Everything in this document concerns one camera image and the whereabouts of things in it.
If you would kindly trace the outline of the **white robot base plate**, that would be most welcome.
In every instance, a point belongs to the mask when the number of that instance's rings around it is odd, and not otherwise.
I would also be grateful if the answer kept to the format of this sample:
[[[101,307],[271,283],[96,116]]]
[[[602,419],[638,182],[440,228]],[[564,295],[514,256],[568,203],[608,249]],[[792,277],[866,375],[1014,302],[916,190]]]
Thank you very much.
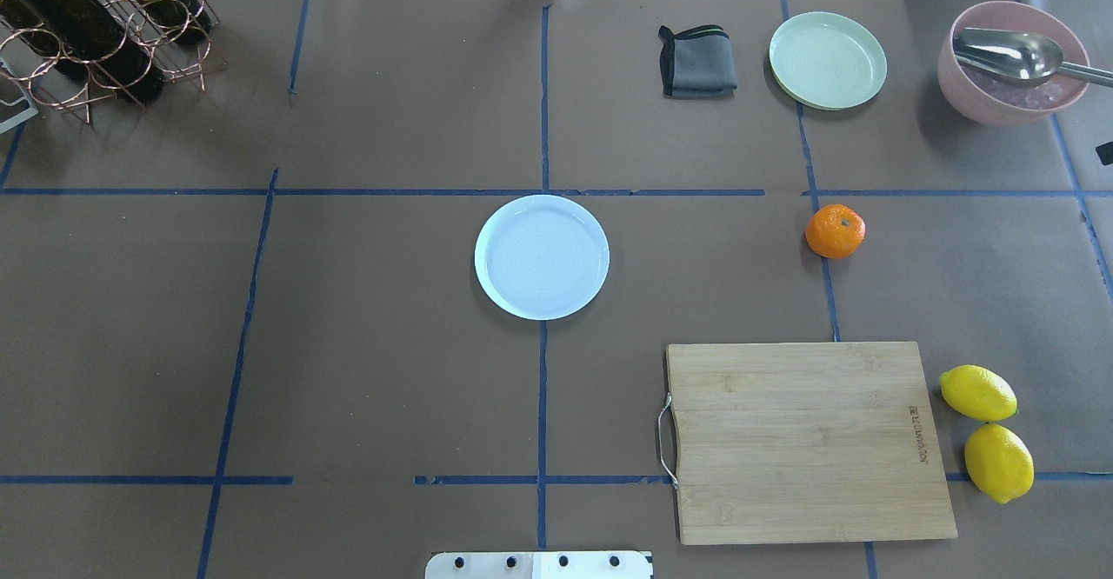
[[[442,552],[426,563],[425,578],[653,578],[650,552],[558,550]]]

